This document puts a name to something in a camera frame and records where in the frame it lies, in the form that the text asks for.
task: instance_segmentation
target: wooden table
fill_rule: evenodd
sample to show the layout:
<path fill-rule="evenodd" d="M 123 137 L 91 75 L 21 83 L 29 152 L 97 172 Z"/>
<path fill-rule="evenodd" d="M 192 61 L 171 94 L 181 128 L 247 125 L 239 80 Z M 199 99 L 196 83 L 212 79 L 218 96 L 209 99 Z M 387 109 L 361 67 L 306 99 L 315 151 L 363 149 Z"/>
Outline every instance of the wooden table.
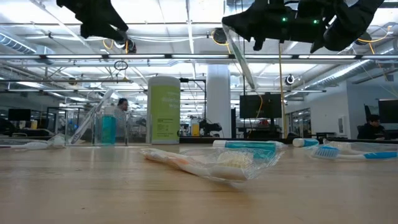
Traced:
<path fill-rule="evenodd" d="M 198 145 L 159 146 L 178 152 Z M 397 223 L 398 162 L 289 149 L 245 184 L 144 160 L 138 148 L 0 151 L 0 223 Z"/>

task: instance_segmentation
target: white toothbrush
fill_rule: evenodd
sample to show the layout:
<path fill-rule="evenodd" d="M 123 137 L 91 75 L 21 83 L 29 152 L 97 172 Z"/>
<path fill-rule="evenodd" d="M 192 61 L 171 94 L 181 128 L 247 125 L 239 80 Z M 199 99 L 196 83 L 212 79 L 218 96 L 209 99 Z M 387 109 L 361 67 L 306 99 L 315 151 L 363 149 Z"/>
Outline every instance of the white toothbrush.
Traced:
<path fill-rule="evenodd" d="M 397 152 L 371 152 L 360 155 L 341 155 L 340 150 L 330 146 L 320 146 L 311 153 L 318 159 L 376 160 L 397 158 Z"/>
<path fill-rule="evenodd" d="M 28 149 L 28 150 L 39 150 L 46 149 L 49 145 L 44 142 L 29 142 L 24 145 L 15 145 L 15 146 L 5 146 L 0 145 L 0 149 Z"/>

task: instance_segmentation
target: blue toothbrush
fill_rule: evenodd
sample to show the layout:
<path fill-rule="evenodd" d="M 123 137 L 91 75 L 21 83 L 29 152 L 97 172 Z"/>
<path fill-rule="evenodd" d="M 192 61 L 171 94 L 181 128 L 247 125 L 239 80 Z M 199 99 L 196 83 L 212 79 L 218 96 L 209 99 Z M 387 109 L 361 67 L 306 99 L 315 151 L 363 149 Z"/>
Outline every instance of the blue toothbrush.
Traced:
<path fill-rule="evenodd" d="M 397 158 L 397 152 L 371 152 L 361 155 L 341 155 L 336 147 L 320 146 L 312 151 L 312 157 L 318 159 L 346 159 L 346 160 L 374 160 L 374 159 L 393 159 Z"/>

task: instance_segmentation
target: person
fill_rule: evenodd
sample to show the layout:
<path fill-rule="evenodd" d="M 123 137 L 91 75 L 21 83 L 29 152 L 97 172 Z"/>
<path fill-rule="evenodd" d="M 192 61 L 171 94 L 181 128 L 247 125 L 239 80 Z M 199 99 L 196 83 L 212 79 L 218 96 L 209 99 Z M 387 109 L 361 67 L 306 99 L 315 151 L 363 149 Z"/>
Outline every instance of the person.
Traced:
<path fill-rule="evenodd" d="M 126 111 L 129 107 L 129 102 L 126 98 L 120 98 L 118 106 L 114 111 L 116 118 L 116 141 L 124 142 L 126 136 Z"/>
<path fill-rule="evenodd" d="M 360 127 L 357 139 L 384 140 L 384 127 L 380 125 L 380 116 L 371 115 L 367 121 Z"/>

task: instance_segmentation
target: computer monitor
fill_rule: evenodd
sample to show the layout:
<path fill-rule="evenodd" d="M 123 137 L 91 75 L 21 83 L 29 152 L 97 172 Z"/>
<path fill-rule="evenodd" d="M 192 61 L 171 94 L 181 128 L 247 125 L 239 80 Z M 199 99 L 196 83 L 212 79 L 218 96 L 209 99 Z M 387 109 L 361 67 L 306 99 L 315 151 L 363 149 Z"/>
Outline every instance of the computer monitor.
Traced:
<path fill-rule="evenodd" d="M 379 100 L 381 123 L 398 123 L 398 100 Z"/>
<path fill-rule="evenodd" d="M 8 109 L 9 121 L 30 121 L 29 109 Z"/>
<path fill-rule="evenodd" d="M 282 103 L 280 94 L 240 96 L 239 115 L 240 118 L 281 118 Z"/>

